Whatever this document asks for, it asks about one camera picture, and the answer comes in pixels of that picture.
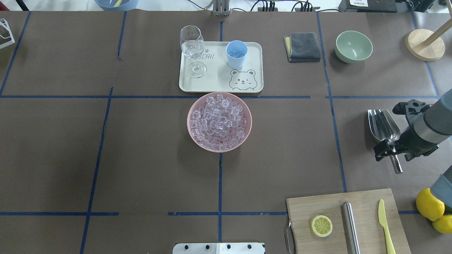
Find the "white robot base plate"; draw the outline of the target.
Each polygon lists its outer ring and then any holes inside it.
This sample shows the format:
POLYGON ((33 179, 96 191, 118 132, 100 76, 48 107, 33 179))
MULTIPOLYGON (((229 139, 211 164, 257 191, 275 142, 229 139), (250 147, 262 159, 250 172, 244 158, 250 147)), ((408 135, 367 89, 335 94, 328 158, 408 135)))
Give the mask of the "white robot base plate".
POLYGON ((173 254, 265 254, 264 243, 179 243, 173 247, 173 254))

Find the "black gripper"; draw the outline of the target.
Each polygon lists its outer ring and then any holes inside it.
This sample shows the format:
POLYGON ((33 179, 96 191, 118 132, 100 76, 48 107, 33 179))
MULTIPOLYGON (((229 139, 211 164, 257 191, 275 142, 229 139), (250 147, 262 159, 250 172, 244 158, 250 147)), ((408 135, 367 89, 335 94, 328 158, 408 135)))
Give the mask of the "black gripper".
POLYGON ((429 156, 436 151, 439 148, 438 144, 423 140, 414 129, 415 121, 423 121, 424 113, 431 106, 433 105, 416 99, 396 104, 392 112, 396 115, 405 115, 409 126, 401 133, 399 140, 384 139, 374 146, 375 160, 381 161, 385 157, 398 155, 402 152, 402 148, 404 148, 406 161, 420 156, 429 156))

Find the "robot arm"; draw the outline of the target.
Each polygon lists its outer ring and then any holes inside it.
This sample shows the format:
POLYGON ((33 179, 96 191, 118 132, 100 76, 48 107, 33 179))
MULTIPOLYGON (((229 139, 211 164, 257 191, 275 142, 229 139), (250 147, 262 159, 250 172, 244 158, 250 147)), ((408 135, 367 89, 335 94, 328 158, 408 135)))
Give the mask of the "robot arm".
POLYGON ((439 148, 440 143, 451 137, 451 90, 444 93, 434 104, 412 99, 396 104, 392 112, 404 115, 408 127, 395 140, 383 138, 374 147, 376 161, 398 154, 405 154, 406 161, 429 156, 439 148))

